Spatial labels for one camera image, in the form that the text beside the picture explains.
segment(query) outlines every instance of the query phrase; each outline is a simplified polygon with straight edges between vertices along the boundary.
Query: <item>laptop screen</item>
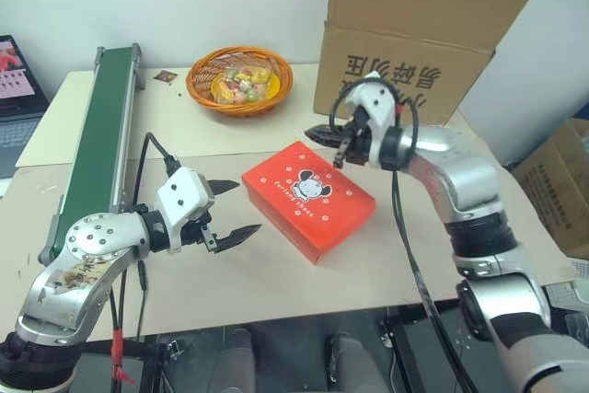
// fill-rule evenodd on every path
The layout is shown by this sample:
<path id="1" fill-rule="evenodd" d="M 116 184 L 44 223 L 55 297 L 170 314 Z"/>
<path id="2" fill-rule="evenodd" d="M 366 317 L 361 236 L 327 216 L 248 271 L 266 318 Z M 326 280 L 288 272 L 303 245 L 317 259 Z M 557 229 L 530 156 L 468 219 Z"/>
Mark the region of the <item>laptop screen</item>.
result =
<path id="1" fill-rule="evenodd" d="M 47 99 L 11 36 L 0 36 L 0 119 L 42 114 Z"/>

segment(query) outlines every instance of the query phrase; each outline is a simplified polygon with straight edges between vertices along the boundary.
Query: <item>red gift box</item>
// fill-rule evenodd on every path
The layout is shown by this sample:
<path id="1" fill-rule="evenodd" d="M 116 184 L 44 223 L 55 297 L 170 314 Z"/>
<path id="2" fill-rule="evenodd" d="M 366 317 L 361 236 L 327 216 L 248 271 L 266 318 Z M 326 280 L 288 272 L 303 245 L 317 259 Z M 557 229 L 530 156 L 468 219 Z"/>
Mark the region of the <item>red gift box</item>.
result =
<path id="1" fill-rule="evenodd" d="M 375 199 L 296 142 L 241 176 L 249 199 L 316 264 L 375 211 Z"/>

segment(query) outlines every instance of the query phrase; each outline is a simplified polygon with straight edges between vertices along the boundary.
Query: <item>orange basket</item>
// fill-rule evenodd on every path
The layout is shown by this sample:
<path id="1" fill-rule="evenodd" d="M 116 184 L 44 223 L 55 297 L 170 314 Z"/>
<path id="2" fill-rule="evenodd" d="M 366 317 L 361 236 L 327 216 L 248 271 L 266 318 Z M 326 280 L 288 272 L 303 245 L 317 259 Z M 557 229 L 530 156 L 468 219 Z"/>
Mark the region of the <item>orange basket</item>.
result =
<path id="1" fill-rule="evenodd" d="M 240 105 L 214 102 L 211 84 L 219 74 L 229 66 L 255 64 L 260 60 L 269 63 L 272 72 L 280 79 L 276 94 L 264 100 Z M 209 110 L 217 110 L 233 117 L 251 117 L 268 112 L 286 98 L 292 86 L 293 71 L 288 63 L 280 55 L 254 46 L 233 46 L 211 52 L 194 64 L 186 76 L 186 88 L 192 98 Z"/>

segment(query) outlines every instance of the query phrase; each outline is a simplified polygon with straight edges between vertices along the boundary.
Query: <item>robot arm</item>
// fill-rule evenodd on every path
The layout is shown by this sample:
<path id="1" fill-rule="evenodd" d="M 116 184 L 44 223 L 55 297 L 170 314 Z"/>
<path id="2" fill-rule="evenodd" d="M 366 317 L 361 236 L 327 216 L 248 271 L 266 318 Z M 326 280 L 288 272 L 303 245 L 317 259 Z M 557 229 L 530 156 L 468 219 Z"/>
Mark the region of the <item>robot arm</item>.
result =
<path id="1" fill-rule="evenodd" d="M 112 283 L 150 251 L 176 253 L 204 243 L 217 253 L 255 233 L 260 225 L 217 239 L 208 226 L 215 194 L 237 185 L 179 168 L 157 192 L 153 211 L 92 214 L 75 223 L 60 255 L 30 288 L 15 332 L 0 344 L 0 392 L 67 391 Z"/>
<path id="2" fill-rule="evenodd" d="M 343 128 L 321 125 L 306 135 L 338 148 L 336 167 L 368 163 L 423 184 L 465 277 L 456 289 L 468 327 L 494 342 L 516 391 L 586 391 L 589 352 L 549 328 L 548 302 L 507 224 L 493 164 L 451 129 L 421 127 L 414 142 L 414 128 L 396 124 L 398 103 L 383 82 L 359 84 L 345 100 L 353 112 Z"/>

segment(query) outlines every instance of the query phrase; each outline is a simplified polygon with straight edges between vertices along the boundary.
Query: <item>gray computer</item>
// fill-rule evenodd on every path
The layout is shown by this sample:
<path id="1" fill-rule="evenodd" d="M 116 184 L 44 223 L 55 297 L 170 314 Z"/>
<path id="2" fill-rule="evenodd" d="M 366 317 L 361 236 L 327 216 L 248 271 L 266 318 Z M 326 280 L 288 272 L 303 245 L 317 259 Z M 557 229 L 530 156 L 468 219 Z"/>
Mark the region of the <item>gray computer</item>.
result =
<path id="1" fill-rule="evenodd" d="M 0 36 L 0 179 L 12 177 L 16 163 L 49 101 L 12 36 Z"/>

